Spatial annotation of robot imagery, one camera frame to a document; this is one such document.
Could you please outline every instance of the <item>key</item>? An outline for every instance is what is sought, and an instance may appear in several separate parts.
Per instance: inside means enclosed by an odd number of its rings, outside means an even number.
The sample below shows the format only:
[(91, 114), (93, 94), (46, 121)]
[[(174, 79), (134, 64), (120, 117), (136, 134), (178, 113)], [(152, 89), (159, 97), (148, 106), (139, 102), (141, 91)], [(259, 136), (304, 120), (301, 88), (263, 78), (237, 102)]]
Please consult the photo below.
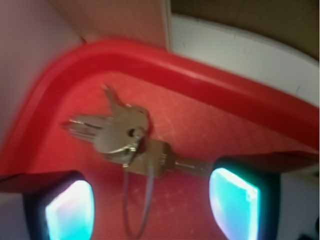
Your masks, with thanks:
[(68, 122), (61, 124), (63, 129), (69, 132), (77, 139), (92, 143), (96, 135), (110, 121), (109, 116), (103, 115), (82, 115), (73, 116)]
[(113, 162), (127, 164), (149, 128), (148, 111), (137, 105), (124, 105), (108, 86), (104, 86), (104, 92), (111, 116), (79, 114), (62, 127), (74, 137), (91, 142), (96, 151)]
[(93, 139), (94, 148), (103, 154), (112, 155), (119, 152), (135, 152), (140, 138), (134, 136), (137, 129), (147, 131), (149, 128), (148, 112), (136, 105), (122, 106), (112, 88), (105, 86), (104, 92), (110, 101), (113, 120), (107, 122)]
[(175, 169), (187, 174), (208, 178), (213, 169), (213, 163), (195, 160), (192, 158), (180, 158), (172, 151), (170, 145), (164, 141), (148, 139), (146, 150), (137, 153), (130, 164), (125, 165), (126, 171), (147, 175), (149, 161), (152, 163), (153, 176), (162, 177), (165, 172), (172, 172)]

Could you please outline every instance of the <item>red plastic tray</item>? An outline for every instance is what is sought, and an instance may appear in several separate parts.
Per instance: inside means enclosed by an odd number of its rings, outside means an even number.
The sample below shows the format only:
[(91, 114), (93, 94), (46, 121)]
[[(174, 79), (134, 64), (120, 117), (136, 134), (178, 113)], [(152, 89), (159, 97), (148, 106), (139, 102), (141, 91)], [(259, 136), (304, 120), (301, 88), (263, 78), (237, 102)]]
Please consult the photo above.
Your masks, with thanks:
[[(319, 150), (319, 109), (243, 77), (122, 40), (83, 45), (36, 82), (0, 155), (0, 174), (80, 170), (92, 184), (93, 239), (125, 239), (123, 171), (60, 128), (69, 116), (109, 114), (101, 85), (149, 110), (151, 136), (182, 157)], [(141, 222), (145, 178), (130, 178), (129, 215)], [(181, 172), (156, 179), (143, 239), (224, 239), (208, 180)]]

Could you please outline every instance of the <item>key chain cable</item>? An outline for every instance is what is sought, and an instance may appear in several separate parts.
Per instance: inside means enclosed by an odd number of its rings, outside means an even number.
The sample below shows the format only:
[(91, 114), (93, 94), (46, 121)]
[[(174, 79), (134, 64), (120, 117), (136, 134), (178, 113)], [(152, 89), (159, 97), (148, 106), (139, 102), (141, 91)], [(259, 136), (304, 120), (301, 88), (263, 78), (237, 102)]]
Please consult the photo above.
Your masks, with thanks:
[[(148, 140), (146, 135), (144, 134), (144, 143), (146, 145), (146, 149), (148, 151)], [(142, 214), (142, 222), (140, 225), (140, 229), (137, 234), (134, 234), (130, 228), (129, 217), (128, 217), (128, 192), (129, 192), (129, 172), (124, 171), (124, 184), (123, 184), (123, 218), (124, 218), (124, 227), (126, 235), (129, 239), (138, 240), (141, 238), (142, 234), (147, 225), (151, 200), (152, 200), (152, 192), (154, 187), (154, 166), (151, 158), (147, 158), (147, 180), (146, 180), (146, 188), (145, 188), (145, 199), (144, 199), (144, 209)]]

